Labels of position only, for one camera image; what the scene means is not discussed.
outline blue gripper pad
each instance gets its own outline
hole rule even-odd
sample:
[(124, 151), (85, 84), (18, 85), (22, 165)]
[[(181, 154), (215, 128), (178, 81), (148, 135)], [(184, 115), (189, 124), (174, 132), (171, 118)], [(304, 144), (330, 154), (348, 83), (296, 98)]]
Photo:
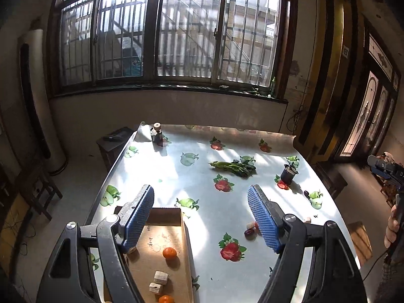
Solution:
[(132, 203), (127, 203), (119, 212), (117, 244), (122, 253), (135, 247), (154, 204), (154, 190), (144, 185)]
[(259, 230), (261, 231), (266, 245), (271, 247), (276, 254), (279, 254), (282, 244), (279, 241), (278, 228), (268, 209), (265, 207), (262, 195), (265, 194), (258, 185), (251, 186), (247, 195), (248, 205), (258, 223)]

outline fruit print tablecloth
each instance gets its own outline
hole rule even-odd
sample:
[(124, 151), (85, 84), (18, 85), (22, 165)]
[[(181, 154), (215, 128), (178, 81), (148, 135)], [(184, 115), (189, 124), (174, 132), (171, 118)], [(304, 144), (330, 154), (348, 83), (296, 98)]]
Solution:
[[(91, 223), (114, 213), (116, 206), (132, 201), (144, 184), (154, 188), (154, 207), (178, 206), (183, 212), (191, 246), (190, 263), (194, 300), (200, 303), (257, 302), (277, 260), (277, 254), (262, 237), (247, 240), (246, 224), (254, 218), (247, 202), (250, 185), (259, 184), (268, 199), (285, 213), (314, 224), (334, 220), (356, 257), (349, 232), (320, 179), (293, 148), (293, 137), (256, 130), (238, 130), (193, 125), (163, 125), (163, 147), (149, 142), (148, 125), (122, 152), (110, 172)], [(282, 190), (274, 181), (297, 155), (297, 185)], [(244, 179), (210, 162), (248, 160), (256, 174)], [(303, 191), (320, 191), (323, 203), (314, 209)], [(102, 297), (103, 274), (98, 251), (92, 248), (94, 274)], [(307, 248), (292, 302), (301, 302), (306, 289), (312, 249)]]

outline window sill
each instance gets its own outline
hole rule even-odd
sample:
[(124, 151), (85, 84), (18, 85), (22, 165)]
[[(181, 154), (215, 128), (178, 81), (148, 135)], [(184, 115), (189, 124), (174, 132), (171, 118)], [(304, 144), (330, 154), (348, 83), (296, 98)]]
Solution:
[(213, 88), (210, 86), (190, 86), (190, 85), (180, 85), (180, 84), (130, 84), (124, 86), (99, 86), (86, 88), (83, 90), (77, 90), (74, 92), (66, 92), (54, 95), (53, 98), (70, 97), (81, 94), (92, 94), (92, 93), (104, 93), (104, 92), (116, 92), (116, 91), (141, 91), (141, 90), (167, 90), (167, 91), (189, 91), (189, 92), (203, 92), (203, 93), (217, 93), (217, 94), (228, 94), (231, 96), (241, 96), (247, 98), (254, 98), (260, 100), (273, 101), (280, 104), (287, 104), (286, 100), (277, 99), (273, 97), (264, 96), (261, 94), (252, 94), (245, 90), (235, 90), (234, 88), (228, 88), (226, 90)]

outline silver screw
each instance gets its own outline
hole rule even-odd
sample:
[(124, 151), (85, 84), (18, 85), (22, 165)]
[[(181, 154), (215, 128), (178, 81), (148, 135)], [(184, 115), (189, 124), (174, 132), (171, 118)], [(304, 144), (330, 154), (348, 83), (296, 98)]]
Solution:
[(114, 223), (117, 220), (118, 220), (118, 215), (116, 215), (116, 214), (111, 214), (106, 217), (106, 221), (109, 223)]
[(286, 214), (285, 215), (285, 220), (288, 221), (288, 222), (295, 222), (296, 217), (293, 214)]
[(327, 226), (333, 229), (337, 227), (337, 224), (334, 221), (327, 221)]
[(72, 222), (69, 222), (68, 224), (66, 224), (66, 228), (69, 230), (72, 230), (76, 227), (76, 225), (77, 225), (76, 222), (72, 221)]

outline ribbed blue pad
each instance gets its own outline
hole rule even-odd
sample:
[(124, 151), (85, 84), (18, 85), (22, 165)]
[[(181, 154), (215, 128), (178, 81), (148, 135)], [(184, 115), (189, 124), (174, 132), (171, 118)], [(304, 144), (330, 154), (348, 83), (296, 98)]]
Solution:
[(128, 209), (125, 212), (126, 216), (128, 213), (130, 213), (130, 216), (126, 221), (124, 240), (120, 245), (120, 250), (122, 253), (125, 254), (132, 247), (136, 246), (153, 204), (154, 190), (151, 186), (144, 185), (136, 198), (133, 200), (133, 204), (128, 206)]
[(275, 253), (279, 254), (282, 245), (279, 241), (278, 229), (268, 209), (259, 198), (258, 192), (254, 186), (251, 186), (248, 190), (247, 198), (248, 205), (250, 206), (252, 214), (258, 223), (259, 230), (261, 231), (266, 245), (271, 247)]

